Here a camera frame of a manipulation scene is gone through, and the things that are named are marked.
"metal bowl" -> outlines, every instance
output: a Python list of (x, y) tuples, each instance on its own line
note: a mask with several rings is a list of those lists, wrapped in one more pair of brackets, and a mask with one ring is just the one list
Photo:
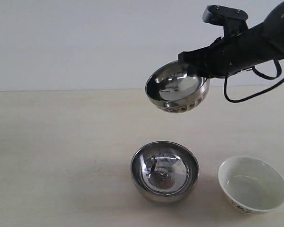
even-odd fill
[(134, 185), (152, 202), (169, 204), (183, 200), (199, 178), (199, 164), (185, 147), (156, 141), (140, 148), (131, 161)]
[(183, 113), (197, 107), (206, 97), (210, 79), (187, 74), (188, 64), (170, 62), (148, 79), (145, 92), (159, 109)]

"table surface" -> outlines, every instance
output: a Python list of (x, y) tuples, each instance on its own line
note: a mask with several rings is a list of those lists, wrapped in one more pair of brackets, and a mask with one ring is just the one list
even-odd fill
[[(233, 87), (240, 98), (263, 87)], [(131, 180), (146, 143), (169, 140), (200, 164), (195, 190), (162, 207)], [(284, 176), (284, 86), (241, 104), (212, 87), (196, 109), (166, 113), (143, 89), (0, 93), (0, 227), (284, 227), (284, 206), (236, 211), (217, 181), (221, 162), (249, 155)]]

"robotic arm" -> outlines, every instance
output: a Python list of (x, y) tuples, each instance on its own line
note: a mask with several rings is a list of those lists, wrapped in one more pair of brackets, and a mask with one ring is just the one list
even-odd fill
[[(178, 55), (179, 64), (189, 64), (187, 74), (197, 70), (204, 78), (225, 80), (224, 94), (230, 102), (243, 102), (268, 92), (284, 83), (284, 78), (274, 86), (241, 100), (231, 100), (227, 96), (228, 77), (245, 70), (252, 70), (264, 79), (276, 79), (281, 73), (279, 60), (284, 59), (284, 1), (275, 7), (266, 19), (248, 29), (248, 15), (240, 9), (211, 5), (207, 6), (203, 21), (222, 26), (224, 37), (217, 38), (210, 46)], [(277, 74), (275, 77), (264, 75), (255, 65), (273, 60)]]
[[(251, 70), (263, 79), (281, 76), (279, 63), (284, 59), (284, 1), (266, 19), (248, 28), (248, 15), (240, 9), (209, 5), (203, 21), (222, 26), (224, 36), (207, 47), (182, 52), (178, 61), (171, 62), (152, 74), (145, 91), (150, 101), (170, 113), (182, 113), (199, 105), (206, 97), (211, 78), (224, 80), (224, 96), (239, 103), (264, 94), (284, 83), (284, 77), (273, 86), (239, 100), (227, 95), (227, 80), (242, 71)], [(259, 72), (256, 65), (273, 60), (276, 76)]]

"bowl with water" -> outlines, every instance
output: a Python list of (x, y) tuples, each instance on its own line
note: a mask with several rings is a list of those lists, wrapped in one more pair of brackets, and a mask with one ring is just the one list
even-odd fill
[(246, 214), (263, 214), (284, 205), (284, 178), (268, 163), (248, 156), (226, 159), (218, 170), (229, 203)]

